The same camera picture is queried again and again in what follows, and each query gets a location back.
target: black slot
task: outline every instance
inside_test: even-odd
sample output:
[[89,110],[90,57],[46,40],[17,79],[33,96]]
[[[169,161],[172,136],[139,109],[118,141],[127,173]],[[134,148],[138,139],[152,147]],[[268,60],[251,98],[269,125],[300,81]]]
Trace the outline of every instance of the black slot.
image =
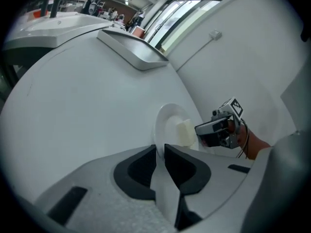
[[73,187],[48,212],[48,216],[60,225],[65,225],[75,209],[78,207],[86,192],[87,189],[85,188],[77,186]]
[[165,167],[182,195],[198,193],[208,183],[211,171],[208,165],[186,153],[165,144]]
[[113,177],[118,187],[128,196],[138,200],[156,200],[150,189],[151,177],[156,168],[155,145],[117,164]]
[[185,198],[181,196],[179,199],[175,228],[182,231],[183,229],[188,228],[201,220],[202,218],[199,215],[195,212],[189,211]]
[[230,166],[228,166],[229,169],[241,172],[241,173],[248,173],[250,168],[249,167],[245,167],[245,166],[239,166],[239,165],[235,165],[235,164],[231,164]]

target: black cable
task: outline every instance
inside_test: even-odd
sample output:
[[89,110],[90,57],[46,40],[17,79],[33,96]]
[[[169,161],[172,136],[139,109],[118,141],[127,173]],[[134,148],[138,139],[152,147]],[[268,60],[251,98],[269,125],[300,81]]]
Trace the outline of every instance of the black cable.
[[45,13],[48,9],[49,0],[43,0],[43,4],[41,5],[40,17],[44,17]]
[[248,139],[247,139],[247,143],[246,143],[246,145],[247,145],[247,149],[246,149],[246,154],[245,154],[246,156],[245,156],[245,159],[247,159],[247,158],[248,158],[248,156],[247,156],[247,155],[248,155],[248,141],[249,141],[249,137],[248,137]]
[[244,150],[246,149],[247,147],[247,151],[248,151],[248,140],[249,140],[249,133],[248,133],[248,126],[245,124],[244,122],[244,125],[245,125],[245,128],[246,128],[246,142],[245,142],[245,145],[244,147],[242,148],[242,151],[241,151],[241,154],[238,156],[238,158],[241,157],[241,155],[243,154]]

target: gray textured surface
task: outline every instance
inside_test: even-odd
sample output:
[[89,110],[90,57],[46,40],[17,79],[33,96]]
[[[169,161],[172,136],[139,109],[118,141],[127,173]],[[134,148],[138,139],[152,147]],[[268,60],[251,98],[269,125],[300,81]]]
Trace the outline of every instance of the gray textured surface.
[[261,150],[238,189],[214,213],[184,233],[238,233],[246,212],[258,192],[272,148]]
[[138,148],[84,164],[53,185],[36,201],[47,213],[72,186],[88,189],[66,227],[80,233],[170,233],[174,227],[153,200],[135,200],[124,194],[113,180],[120,161],[146,149]]
[[207,217],[219,208],[246,177],[245,173],[229,169],[228,166],[236,164],[251,167],[253,164],[252,160],[217,156],[194,150],[185,150],[179,146],[174,147],[205,162],[211,170],[211,177],[206,186],[198,194],[185,196],[188,209],[196,212],[202,218]]

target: white countertop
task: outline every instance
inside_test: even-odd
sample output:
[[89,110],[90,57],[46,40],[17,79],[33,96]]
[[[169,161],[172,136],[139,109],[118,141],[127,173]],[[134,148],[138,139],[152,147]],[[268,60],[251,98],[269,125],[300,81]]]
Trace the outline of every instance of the white countertop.
[[96,158],[153,144],[162,105],[202,119],[171,65],[139,71],[86,33],[52,50],[22,77],[0,115],[1,161],[16,193],[33,202]]
[[77,12],[64,12],[55,18],[40,17],[16,25],[8,34],[3,50],[57,48],[79,35],[111,25],[111,21]]

